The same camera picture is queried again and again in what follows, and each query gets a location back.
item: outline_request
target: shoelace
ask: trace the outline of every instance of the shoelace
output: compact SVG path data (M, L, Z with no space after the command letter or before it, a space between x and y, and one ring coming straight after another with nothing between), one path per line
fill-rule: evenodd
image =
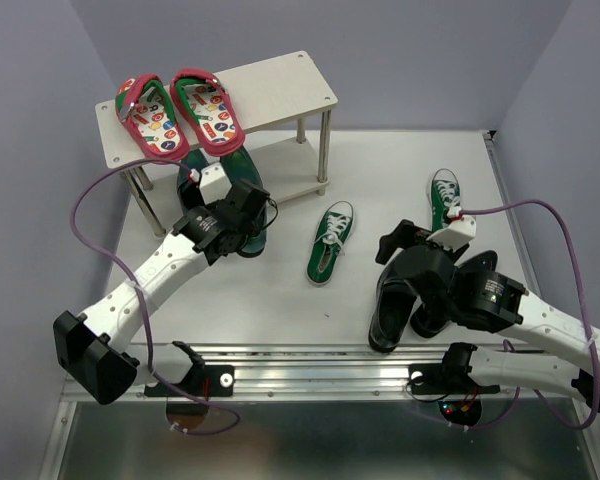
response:
M446 208L460 205L460 197L456 195L456 184L438 180L436 187Z
M340 247L338 254L344 255L344 243L340 240L340 235L345 231L351 219L344 215L336 217L335 215L329 215L327 217L327 231L316 238L315 243L322 240L327 245L333 245L334 243Z

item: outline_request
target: red sandal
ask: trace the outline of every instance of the red sandal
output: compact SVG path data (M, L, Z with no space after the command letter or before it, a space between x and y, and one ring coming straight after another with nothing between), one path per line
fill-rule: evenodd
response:
M171 81L171 99L211 156L238 150L245 134L231 98L215 75L195 68L180 70Z
M120 123L146 158L182 160L188 155L189 142L157 75L128 79L120 86L115 103Z

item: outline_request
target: gray wall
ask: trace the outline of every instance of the gray wall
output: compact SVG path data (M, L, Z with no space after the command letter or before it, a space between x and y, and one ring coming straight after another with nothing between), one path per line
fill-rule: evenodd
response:
M539 197L564 215L586 299L600 327L600 0L575 0L496 136L514 199ZM546 300L575 314L575 283L555 222L518 212Z
M113 88L66 0L0 2L0 479L37 477L63 379L51 323L93 299L107 272L68 216L105 170L93 105ZM81 216L98 242L115 239L119 187L103 186Z
M495 128L570 3L71 2L116 83L307 50L340 99L336 127L434 129Z

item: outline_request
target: metal leg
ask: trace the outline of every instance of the metal leg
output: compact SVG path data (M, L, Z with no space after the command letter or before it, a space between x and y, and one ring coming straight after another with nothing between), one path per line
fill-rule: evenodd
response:
M167 231L160 223L160 220L158 220L158 217L156 217L151 205L149 205L149 202L147 201L147 197L145 197L144 192L136 183L136 179L133 178L133 175L130 171L124 171L120 173L120 175L129 185L129 188L131 189L131 195L133 195L133 197L136 199L136 202L138 202L138 206L144 214L144 218L146 218L147 222L149 222L154 235L160 238L164 237L167 234Z
M329 166L329 138L331 137L331 110L322 114L320 122L320 150L318 151L318 182L327 181L327 167ZM324 195L325 188L318 190L318 195Z
M304 117L298 119L298 133L296 134L296 142L304 143L307 141L306 122Z
M153 190L153 183L151 183L151 180L149 180L149 177L147 177L144 168L137 167L134 168L133 171L136 172L136 175L138 176L138 180L140 180L140 185L142 185L143 190Z

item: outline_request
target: slide sandal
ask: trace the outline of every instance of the slide sandal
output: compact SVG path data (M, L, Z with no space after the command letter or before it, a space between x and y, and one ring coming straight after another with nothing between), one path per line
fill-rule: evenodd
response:
M120 123L146 158L182 160L187 156L189 142L156 75L128 79L120 86L115 102Z
M213 74L184 68L173 77L170 90L173 103L209 155L222 157L242 146L244 131L229 94Z

